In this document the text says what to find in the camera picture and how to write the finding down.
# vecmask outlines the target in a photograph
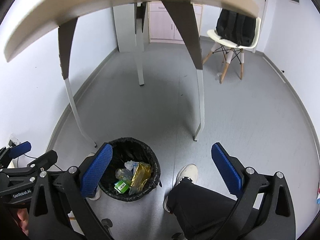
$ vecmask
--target floor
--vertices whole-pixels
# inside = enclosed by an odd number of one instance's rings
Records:
[[[202,41],[203,57],[212,43]],[[223,84],[222,54],[204,65],[205,126],[199,125],[196,70],[184,45],[152,43],[143,53],[145,85],[138,84],[130,53],[116,53],[99,72],[78,103],[86,132],[98,146],[119,137],[147,143],[159,160],[161,182],[141,200],[123,203],[102,194],[90,205],[99,219],[110,218],[115,239],[171,239],[181,229],[162,202],[183,166],[199,168],[198,184],[232,197],[211,160],[220,142],[231,156],[259,173],[282,171],[295,209],[299,236],[317,213],[319,162],[313,137],[292,93],[261,56],[245,52],[244,78],[231,62]],[[69,115],[55,143],[58,165],[79,165],[91,148]]]

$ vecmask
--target cable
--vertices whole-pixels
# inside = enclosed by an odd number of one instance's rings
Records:
[[[54,164],[54,166],[56,166],[60,171],[63,171],[62,169],[60,169],[57,165]]]
[[[29,158],[32,158],[32,159],[36,159],[35,157],[31,157],[31,156],[28,156],[26,154],[23,154],[23,155],[25,155],[25,156],[27,156]],[[54,166],[56,166],[60,171],[63,171],[58,165],[54,164]]]
[[[35,157],[28,156],[28,155],[26,155],[25,153],[24,153],[23,155],[25,155],[25,156],[27,156],[27,157],[29,157],[29,158],[32,158],[32,159],[36,159]]]

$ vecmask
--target person's leg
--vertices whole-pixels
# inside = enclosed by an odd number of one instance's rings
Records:
[[[197,174],[194,164],[178,173],[176,186],[164,201],[164,208],[177,217],[187,239],[200,240],[208,239],[222,226],[236,201],[195,185]],[[249,219],[256,219],[257,215],[258,210],[253,209]]]

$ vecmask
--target cabinet door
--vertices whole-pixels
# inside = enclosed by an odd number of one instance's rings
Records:
[[[151,2],[149,3],[150,12],[166,12],[166,8],[161,2]]]
[[[200,22],[201,22],[201,14],[195,14],[196,16],[196,21],[197,21],[197,27],[198,27],[198,33],[200,31]],[[182,37],[177,29],[176,26],[174,26],[174,39],[177,41],[182,41]]]
[[[150,39],[174,39],[174,24],[168,12],[150,12]]]
[[[178,29],[176,26],[174,26],[174,39],[177,41],[183,41]]]
[[[201,5],[193,5],[193,10],[195,14],[202,14],[202,6]]]

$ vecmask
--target green box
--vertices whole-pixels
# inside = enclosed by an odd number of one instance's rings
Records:
[[[123,194],[129,189],[128,184],[126,184],[122,179],[115,183],[115,190]]]

